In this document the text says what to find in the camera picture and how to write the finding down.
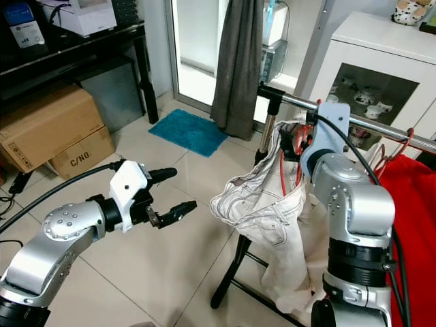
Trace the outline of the red plastic clothes hanger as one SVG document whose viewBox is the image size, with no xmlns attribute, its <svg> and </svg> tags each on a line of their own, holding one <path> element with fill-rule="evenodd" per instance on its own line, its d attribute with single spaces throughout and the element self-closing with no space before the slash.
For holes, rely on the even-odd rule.
<svg viewBox="0 0 436 327">
<path fill-rule="evenodd" d="M 386 146 L 384 144 L 379 143 L 379 146 L 376 147 L 376 150 L 373 154 L 373 159 L 375 160 L 375 165 L 388 164 L 391 161 L 395 161 L 396 157 L 402 155 L 405 152 L 406 147 L 409 146 L 411 141 L 414 139 L 415 129 L 410 127 L 406 130 L 406 138 L 403 141 L 399 141 L 401 146 L 392 154 L 389 155 L 386 152 Z"/>
<path fill-rule="evenodd" d="M 311 134 L 312 134 L 312 130 L 311 129 L 311 133 L 309 134 L 309 144 L 311 144 Z M 279 144 L 281 146 L 281 132 L 279 135 Z M 279 171 L 280 171 L 280 185 L 281 185 L 281 193 L 286 196 L 287 193 L 289 193 L 289 187 L 287 186 L 287 179 L 289 177 L 292 177 L 292 188 L 299 186 L 299 184 L 301 183 L 302 180 L 302 168 L 301 165 L 299 164 L 299 162 L 292 162 L 292 163 L 296 163 L 296 170 L 292 170 L 292 173 L 289 174 L 289 172 L 287 172 L 286 168 L 284 168 L 284 165 L 287 161 L 283 160 L 283 155 L 281 154 L 281 151 L 279 153 Z"/>
</svg>

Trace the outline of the cream white jeans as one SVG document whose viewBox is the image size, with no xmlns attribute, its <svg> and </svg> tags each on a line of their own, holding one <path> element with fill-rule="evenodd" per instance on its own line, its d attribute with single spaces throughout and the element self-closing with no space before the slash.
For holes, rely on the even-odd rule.
<svg viewBox="0 0 436 327">
<path fill-rule="evenodd" d="M 311 293 L 301 287 L 307 278 L 302 237 L 297 225 L 309 193 L 309 183 L 302 178 L 289 193 L 281 193 L 279 134 L 281 127 L 298 123 L 279 121 L 271 131 L 267 155 L 252 171 L 231 178 L 222 192 L 210 200 L 212 214 L 234 228 L 266 252 L 268 267 L 260 284 L 262 291 L 283 313 L 311 313 L 315 302 Z"/>
</svg>

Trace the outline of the metal clothes rack black legs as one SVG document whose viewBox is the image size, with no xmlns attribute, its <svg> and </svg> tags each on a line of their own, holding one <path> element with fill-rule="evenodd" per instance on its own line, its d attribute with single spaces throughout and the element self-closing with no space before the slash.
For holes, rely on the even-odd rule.
<svg viewBox="0 0 436 327">
<path fill-rule="evenodd" d="M 293 105 L 303 109 L 303 112 L 307 110 L 315 110 L 318 104 L 309 100 L 302 99 L 295 95 L 286 93 L 286 91 L 281 91 L 274 87 L 268 87 L 268 85 L 261 84 L 258 88 L 258 95 L 260 97 L 265 97 L 265 99 L 270 100 L 267 109 L 267 123 L 265 128 L 271 129 L 275 124 L 275 118 L 279 113 L 279 107 L 281 104 Z M 384 125 L 383 123 L 378 123 L 376 121 L 371 121 L 370 119 L 361 118 L 356 115 L 351 115 L 349 119 L 349 124 L 352 127 L 361 128 L 370 131 L 374 134 L 379 134 L 384 139 L 390 139 L 392 141 L 403 141 L 406 138 L 406 131 L 396 129 L 394 127 L 389 127 L 389 125 Z M 426 139 L 421 136 L 414 136 L 414 139 L 409 144 L 413 149 L 418 149 L 430 155 L 436 155 L 436 141 Z M 245 258 L 252 259 L 254 262 L 266 265 L 266 262 L 252 253 L 249 253 L 249 247 L 251 245 L 251 240 L 244 236 L 238 236 L 236 252 L 234 252 L 234 258 L 231 261 L 230 267 L 228 267 L 227 272 L 224 277 L 222 277 L 221 283 L 219 284 L 217 290 L 215 290 L 214 295 L 212 295 L 210 300 L 210 305 L 212 309 L 218 309 L 222 303 L 222 300 L 228 293 L 228 289 L 231 285 L 236 286 L 238 289 L 245 292 L 247 295 L 253 297 L 253 299 L 258 300 L 262 305 L 266 306 L 271 311 L 278 313 L 278 309 L 275 308 L 274 304 L 263 295 L 255 292 L 252 287 L 241 283 L 236 280 L 236 272 L 239 270 L 240 265 L 244 262 Z"/>
</svg>

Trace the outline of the teal floor mat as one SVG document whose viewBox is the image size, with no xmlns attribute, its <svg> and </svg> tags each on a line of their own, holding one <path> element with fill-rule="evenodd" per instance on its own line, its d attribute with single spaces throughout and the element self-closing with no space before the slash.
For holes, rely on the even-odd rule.
<svg viewBox="0 0 436 327">
<path fill-rule="evenodd" d="M 149 133 L 203 157 L 214 155 L 228 139 L 213 122 L 180 109 L 168 113 Z"/>
</svg>

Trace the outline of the small printed cardboard box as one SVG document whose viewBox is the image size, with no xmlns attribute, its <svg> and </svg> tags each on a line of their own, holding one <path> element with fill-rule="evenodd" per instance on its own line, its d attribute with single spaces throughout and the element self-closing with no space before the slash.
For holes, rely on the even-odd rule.
<svg viewBox="0 0 436 327">
<path fill-rule="evenodd" d="M 114 152 L 111 134 L 106 127 L 101 127 L 50 159 L 47 165 L 63 180 L 69 180 L 90 170 Z"/>
</svg>

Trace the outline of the white grey water dispenser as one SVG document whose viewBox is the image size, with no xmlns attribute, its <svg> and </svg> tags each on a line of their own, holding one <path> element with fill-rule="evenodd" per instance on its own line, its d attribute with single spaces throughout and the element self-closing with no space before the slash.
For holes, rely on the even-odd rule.
<svg viewBox="0 0 436 327">
<path fill-rule="evenodd" d="M 268 83 L 283 69 L 287 52 L 287 31 L 290 28 L 290 9 L 283 0 L 264 0 L 262 20 L 262 68 L 260 82 Z"/>
</svg>

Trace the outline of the grey metal panel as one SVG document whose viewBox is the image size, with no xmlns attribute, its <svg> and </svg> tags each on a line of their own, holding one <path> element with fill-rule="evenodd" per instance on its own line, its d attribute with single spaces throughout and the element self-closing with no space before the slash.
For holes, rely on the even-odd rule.
<svg viewBox="0 0 436 327">
<path fill-rule="evenodd" d="M 109 133 L 114 134 L 144 116 L 144 105 L 131 63 L 107 62 L 76 79 L 93 98 Z"/>
</svg>

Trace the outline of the large brown cardboard box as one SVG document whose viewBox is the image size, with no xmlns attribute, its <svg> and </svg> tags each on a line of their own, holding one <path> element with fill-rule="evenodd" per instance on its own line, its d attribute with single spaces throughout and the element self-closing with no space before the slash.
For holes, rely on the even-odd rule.
<svg viewBox="0 0 436 327">
<path fill-rule="evenodd" d="M 77 84 L 51 84 L 1 104 L 1 156 L 32 172 L 104 126 L 97 105 Z"/>
</svg>

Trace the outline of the black power adapter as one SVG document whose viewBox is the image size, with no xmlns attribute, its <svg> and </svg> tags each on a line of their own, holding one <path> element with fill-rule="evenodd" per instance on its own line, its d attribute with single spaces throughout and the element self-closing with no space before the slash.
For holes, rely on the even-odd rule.
<svg viewBox="0 0 436 327">
<path fill-rule="evenodd" d="M 9 194 L 19 194 L 27 186 L 33 172 L 19 172 L 13 180 L 12 186 L 8 189 Z"/>
</svg>

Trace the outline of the red t-shirt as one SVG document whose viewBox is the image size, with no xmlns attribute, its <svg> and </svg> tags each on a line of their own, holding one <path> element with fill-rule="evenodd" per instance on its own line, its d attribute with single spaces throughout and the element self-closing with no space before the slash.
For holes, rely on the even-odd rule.
<svg viewBox="0 0 436 327">
<path fill-rule="evenodd" d="M 436 171 L 399 155 L 377 172 L 396 206 L 412 327 L 436 327 Z"/>
</svg>

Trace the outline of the black desk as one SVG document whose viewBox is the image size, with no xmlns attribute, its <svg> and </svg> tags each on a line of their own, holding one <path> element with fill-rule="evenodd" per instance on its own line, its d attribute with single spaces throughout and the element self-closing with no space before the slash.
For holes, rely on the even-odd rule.
<svg viewBox="0 0 436 327">
<path fill-rule="evenodd" d="M 146 24 L 143 20 L 81 37 L 62 28 L 48 26 L 45 46 L 22 50 L 2 43 L 0 87 L 10 90 L 16 85 L 49 74 L 62 67 L 76 67 L 96 63 L 134 51 L 134 83 L 144 105 L 142 111 L 149 123 L 159 120 L 157 96 L 150 76 L 149 50 L 146 46 Z"/>
</svg>

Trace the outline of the black mesh box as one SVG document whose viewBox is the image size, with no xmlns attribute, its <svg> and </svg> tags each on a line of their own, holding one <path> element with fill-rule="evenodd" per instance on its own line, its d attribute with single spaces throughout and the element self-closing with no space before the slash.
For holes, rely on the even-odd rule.
<svg viewBox="0 0 436 327">
<path fill-rule="evenodd" d="M 137 0 L 111 0 L 115 21 L 118 26 L 140 22 Z"/>
</svg>

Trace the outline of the white box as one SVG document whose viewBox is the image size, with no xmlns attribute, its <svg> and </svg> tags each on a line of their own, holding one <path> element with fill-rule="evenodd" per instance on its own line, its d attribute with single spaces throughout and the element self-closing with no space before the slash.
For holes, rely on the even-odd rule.
<svg viewBox="0 0 436 327">
<path fill-rule="evenodd" d="M 117 26 L 111 0 L 37 0 L 48 22 L 81 37 Z"/>
</svg>

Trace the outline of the blue and white device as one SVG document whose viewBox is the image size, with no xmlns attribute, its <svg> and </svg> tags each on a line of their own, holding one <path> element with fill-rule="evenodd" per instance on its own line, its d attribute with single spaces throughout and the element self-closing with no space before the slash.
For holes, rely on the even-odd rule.
<svg viewBox="0 0 436 327">
<path fill-rule="evenodd" d="M 46 44 L 46 38 L 35 19 L 34 11 L 25 0 L 3 2 L 1 12 L 19 48 L 33 48 Z"/>
</svg>

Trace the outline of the spotted plush toy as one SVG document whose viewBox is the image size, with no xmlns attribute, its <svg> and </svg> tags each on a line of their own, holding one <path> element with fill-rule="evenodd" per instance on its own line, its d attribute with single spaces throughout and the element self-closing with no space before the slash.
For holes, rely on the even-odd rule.
<svg viewBox="0 0 436 327">
<path fill-rule="evenodd" d="M 396 0 L 394 12 L 390 16 L 393 22 L 405 26 L 414 26 L 433 8 L 436 0 Z"/>
</svg>

